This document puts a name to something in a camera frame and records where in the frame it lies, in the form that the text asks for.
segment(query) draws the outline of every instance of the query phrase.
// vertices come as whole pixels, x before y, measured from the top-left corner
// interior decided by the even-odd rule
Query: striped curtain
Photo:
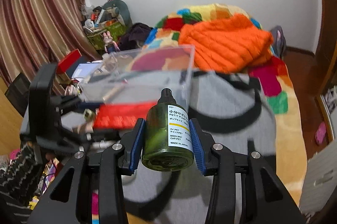
[[[74,49],[88,60],[100,58],[83,33],[78,5],[78,0],[0,0],[0,75],[7,85],[20,72],[32,81],[42,64],[58,62]]]

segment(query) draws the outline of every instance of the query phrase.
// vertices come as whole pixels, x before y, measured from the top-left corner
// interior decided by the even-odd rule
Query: wooden floor
[[[327,146],[326,139],[323,144],[317,145],[314,139],[318,126],[323,117],[315,101],[319,84],[324,73],[316,65],[315,58],[308,54],[287,51],[284,61],[288,67],[290,79],[299,102],[301,123],[308,159]]]

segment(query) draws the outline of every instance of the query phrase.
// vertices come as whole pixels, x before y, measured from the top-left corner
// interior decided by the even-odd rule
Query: orange puffer jacket
[[[185,24],[179,45],[195,45],[194,63],[201,70],[235,73],[261,65],[272,53],[272,34],[260,30],[243,14],[228,19]]]

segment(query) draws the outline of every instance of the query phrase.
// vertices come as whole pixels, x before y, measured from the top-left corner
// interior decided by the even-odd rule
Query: black chair
[[[21,116],[25,115],[28,107],[29,86],[30,81],[24,74],[20,73],[5,92],[5,96]]]

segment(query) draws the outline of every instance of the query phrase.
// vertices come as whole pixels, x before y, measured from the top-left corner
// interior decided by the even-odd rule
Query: product label
[[[168,145],[186,148],[193,152],[188,116],[185,110],[174,105],[167,106]]]

